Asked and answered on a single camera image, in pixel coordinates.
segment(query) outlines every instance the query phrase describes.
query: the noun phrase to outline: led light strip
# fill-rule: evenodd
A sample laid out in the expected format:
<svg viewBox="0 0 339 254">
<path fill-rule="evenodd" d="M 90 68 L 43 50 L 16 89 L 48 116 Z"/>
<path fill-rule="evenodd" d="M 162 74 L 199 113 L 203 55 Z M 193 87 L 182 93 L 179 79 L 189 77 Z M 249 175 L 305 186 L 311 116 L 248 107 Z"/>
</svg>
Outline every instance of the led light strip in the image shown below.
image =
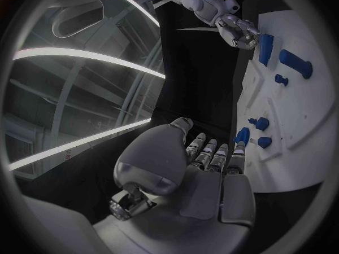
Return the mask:
<svg viewBox="0 0 339 254">
<path fill-rule="evenodd" d="M 91 135 L 90 137 L 81 138 L 81 139 L 73 141 L 71 143 L 61 145 L 61 146 L 56 147 L 56 148 L 51 148 L 50 150 L 43 151 L 43 152 L 40 152 L 39 154 L 34 154 L 32 156 L 26 157 L 26 158 L 21 159 L 19 161 L 13 162 L 12 164 L 10 164 L 8 166 L 8 168 L 9 168 L 9 170 L 21 168 L 21 167 L 28 165 L 30 163 L 33 163 L 35 161 L 41 160 L 43 158 L 49 157 L 49 156 L 54 155 L 54 154 L 58 154 L 59 152 L 69 150 L 70 148 L 74 148 L 74 147 L 86 144 L 88 142 L 94 141 L 94 140 L 99 139 L 99 138 L 106 137 L 106 136 L 111 135 L 111 134 L 116 134 L 118 132 L 125 131 L 125 130 L 133 128 L 135 126 L 139 126 L 139 125 L 148 123 L 150 121 L 151 121 L 151 119 L 142 120 L 142 121 L 135 122 L 135 123 L 132 123 L 132 124 L 129 124 L 129 125 L 118 127 L 116 129 L 113 129 L 113 130 L 108 130 L 108 131 L 105 131 L 105 132 L 102 132 L 102 133 L 99 133 L 99 134 Z"/>
<path fill-rule="evenodd" d="M 160 78 L 165 79 L 165 75 L 158 73 L 156 71 L 152 71 L 151 69 L 147 69 L 143 66 L 134 64 L 132 62 L 128 62 L 119 58 L 113 58 L 108 55 L 97 54 L 96 52 L 82 51 L 76 49 L 68 49 L 68 48 L 54 48 L 54 47 L 44 47 L 44 48 L 33 48 L 33 49 L 25 49 L 16 52 L 13 57 L 13 60 L 20 58 L 28 58 L 31 56 L 40 56 L 40 55 L 64 55 L 64 56 L 76 56 L 79 58 L 88 58 L 95 59 L 104 62 L 114 63 L 118 65 L 122 65 L 125 67 L 129 67 L 132 69 L 137 69 L 142 72 L 147 72 L 151 75 L 158 76 Z"/>
<path fill-rule="evenodd" d="M 141 7 L 137 2 L 135 2 L 133 0 L 126 0 L 126 1 L 131 3 L 132 5 L 134 5 L 134 7 L 136 7 L 138 10 L 140 10 L 143 14 L 145 14 L 148 18 L 150 18 L 158 27 L 160 27 L 159 22 L 157 20 L 155 20 L 154 17 L 152 15 L 150 15 L 146 10 L 144 10 L 144 8 Z"/>
</svg>

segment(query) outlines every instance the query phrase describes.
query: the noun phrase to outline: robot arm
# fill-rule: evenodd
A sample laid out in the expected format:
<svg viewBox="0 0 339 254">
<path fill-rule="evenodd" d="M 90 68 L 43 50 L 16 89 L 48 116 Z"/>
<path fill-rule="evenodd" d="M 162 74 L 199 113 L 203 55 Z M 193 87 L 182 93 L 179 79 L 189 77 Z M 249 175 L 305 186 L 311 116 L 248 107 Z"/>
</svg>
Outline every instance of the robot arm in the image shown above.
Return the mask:
<svg viewBox="0 0 339 254">
<path fill-rule="evenodd" d="M 241 20 L 233 14 L 240 5 L 235 0 L 171 0 L 194 11 L 204 23 L 218 28 L 224 41 L 241 49 L 251 50 L 259 43 L 260 31 L 250 21 Z"/>
</svg>

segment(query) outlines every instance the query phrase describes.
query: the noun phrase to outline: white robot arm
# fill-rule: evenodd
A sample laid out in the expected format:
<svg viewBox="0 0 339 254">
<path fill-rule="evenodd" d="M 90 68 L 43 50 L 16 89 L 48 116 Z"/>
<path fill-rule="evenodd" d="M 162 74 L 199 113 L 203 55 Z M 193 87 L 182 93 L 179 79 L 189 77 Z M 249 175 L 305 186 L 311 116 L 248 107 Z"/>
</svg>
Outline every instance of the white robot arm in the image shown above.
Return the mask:
<svg viewBox="0 0 339 254">
<path fill-rule="evenodd" d="M 259 43 L 260 31 L 250 21 L 233 14 L 240 5 L 235 0 L 171 0 L 183 5 L 204 23 L 219 30 L 226 43 L 232 47 L 251 50 Z"/>
</svg>

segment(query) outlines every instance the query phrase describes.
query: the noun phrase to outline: white pegboard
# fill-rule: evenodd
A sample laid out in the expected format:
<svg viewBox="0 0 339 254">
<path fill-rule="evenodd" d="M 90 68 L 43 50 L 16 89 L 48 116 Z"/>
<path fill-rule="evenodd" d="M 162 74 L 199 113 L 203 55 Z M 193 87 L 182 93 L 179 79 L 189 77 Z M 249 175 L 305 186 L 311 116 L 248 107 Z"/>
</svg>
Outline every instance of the white pegboard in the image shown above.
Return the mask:
<svg viewBox="0 0 339 254">
<path fill-rule="evenodd" d="M 271 137 L 272 144 L 266 149 L 252 143 L 246 146 L 245 174 L 255 192 L 302 189 L 325 178 L 334 153 L 337 112 L 333 110 L 332 79 L 318 44 L 296 12 L 261 14 L 259 29 L 275 37 L 272 56 L 265 67 L 259 62 L 257 46 L 248 63 L 238 101 L 237 130 L 248 127 L 250 138 Z M 305 80 L 281 64 L 282 49 L 309 60 L 312 77 Z M 275 74 L 287 77 L 288 86 L 275 83 Z M 258 83 L 251 86 L 254 76 L 259 76 Z M 270 121 L 263 132 L 248 122 L 261 116 Z"/>
</svg>

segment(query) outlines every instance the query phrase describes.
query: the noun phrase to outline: white light strip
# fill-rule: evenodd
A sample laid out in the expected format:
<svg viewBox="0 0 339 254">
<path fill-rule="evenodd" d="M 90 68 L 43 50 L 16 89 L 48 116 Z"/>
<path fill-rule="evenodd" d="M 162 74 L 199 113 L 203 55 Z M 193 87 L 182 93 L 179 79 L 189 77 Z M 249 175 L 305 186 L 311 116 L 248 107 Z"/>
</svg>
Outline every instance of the white light strip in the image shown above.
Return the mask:
<svg viewBox="0 0 339 254">
<path fill-rule="evenodd" d="M 33 49 L 25 49 L 16 52 L 13 57 L 13 60 L 20 58 L 28 58 L 30 56 L 39 56 L 39 55 L 64 55 L 64 56 L 76 56 L 79 58 L 88 58 L 95 59 L 104 62 L 110 62 L 118 65 L 122 65 L 125 67 L 129 67 L 132 69 L 137 69 L 142 72 L 147 72 L 151 75 L 158 76 L 160 78 L 165 79 L 165 75 L 158 73 L 156 71 L 152 71 L 151 69 L 147 69 L 143 66 L 134 64 L 132 62 L 128 62 L 119 58 L 113 58 L 108 55 L 97 54 L 96 52 L 82 51 L 76 49 L 68 49 L 68 48 L 54 48 L 54 47 L 44 47 L 44 48 L 33 48 Z"/>
<path fill-rule="evenodd" d="M 134 0 L 126 0 L 126 1 L 134 5 L 134 7 L 140 10 L 143 14 L 145 14 L 148 18 L 150 18 L 158 27 L 160 27 L 159 22 L 155 20 L 154 17 L 150 15 L 146 10 L 144 10 L 144 8 L 140 6 L 137 2 L 135 2 Z"/>
<path fill-rule="evenodd" d="M 16 161 L 16 162 L 10 164 L 8 166 L 8 168 L 9 168 L 9 170 L 14 170 L 14 169 L 23 167 L 24 165 L 28 165 L 28 164 L 33 163 L 35 161 L 49 157 L 51 155 L 58 154 L 59 152 L 68 150 L 70 148 L 74 148 L 74 147 L 86 144 L 88 142 L 94 141 L 94 140 L 99 139 L 99 138 L 106 137 L 106 136 L 111 135 L 111 134 L 116 134 L 118 132 L 125 131 L 127 129 L 148 123 L 150 121 L 151 121 L 151 119 L 142 120 L 142 121 L 135 122 L 135 123 L 132 123 L 132 124 L 129 124 L 129 125 L 118 127 L 116 129 L 113 129 L 113 130 L 108 130 L 108 131 L 105 131 L 105 132 L 102 132 L 102 133 L 99 133 L 99 134 L 91 135 L 90 137 L 85 137 L 85 138 L 73 141 L 71 143 L 61 145 L 61 146 L 56 147 L 56 148 L 51 148 L 50 150 L 43 151 L 43 152 L 40 152 L 39 154 L 34 154 L 32 156 L 29 156 L 29 157 L 26 157 L 26 158 L 21 159 L 19 161 Z"/>
</svg>

